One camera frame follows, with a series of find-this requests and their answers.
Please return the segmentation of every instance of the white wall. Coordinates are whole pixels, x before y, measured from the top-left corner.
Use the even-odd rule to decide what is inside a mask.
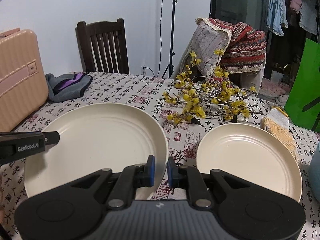
[[[208,17],[210,0],[178,0],[173,64],[177,65],[195,28],[197,17]],[[143,65],[158,72],[161,0],[1,0],[0,30],[32,29],[38,37],[45,73],[60,75],[81,71],[75,28],[79,21],[124,19],[130,73],[141,74]],[[172,0],[164,0],[162,62],[169,63]]]

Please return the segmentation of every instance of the chair backrest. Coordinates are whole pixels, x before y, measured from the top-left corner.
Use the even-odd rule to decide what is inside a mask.
[[[123,19],[88,25],[78,22],[76,31],[86,69],[129,74]]]

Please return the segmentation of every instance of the plate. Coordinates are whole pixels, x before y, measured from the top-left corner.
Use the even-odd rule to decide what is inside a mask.
[[[199,144],[196,163],[201,173],[220,169],[300,201],[302,178],[295,159],[259,127],[231,123],[212,129]]]
[[[129,105],[102,103],[74,109],[54,120],[43,132],[58,131],[60,141],[26,159],[24,178],[28,197],[103,168],[122,172],[155,156],[152,188],[139,188],[136,199],[157,190],[168,160],[167,138],[154,118]]]

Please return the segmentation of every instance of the metal screw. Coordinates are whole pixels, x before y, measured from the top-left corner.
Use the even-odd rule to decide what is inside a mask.
[[[198,207],[209,207],[211,205],[211,201],[208,199],[198,199],[196,201],[196,205]]]
[[[110,207],[122,207],[124,202],[121,199],[111,199],[108,203]]]

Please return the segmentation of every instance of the green paper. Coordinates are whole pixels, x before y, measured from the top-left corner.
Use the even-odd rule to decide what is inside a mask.
[[[295,125],[320,132],[320,44],[310,39],[284,109]]]

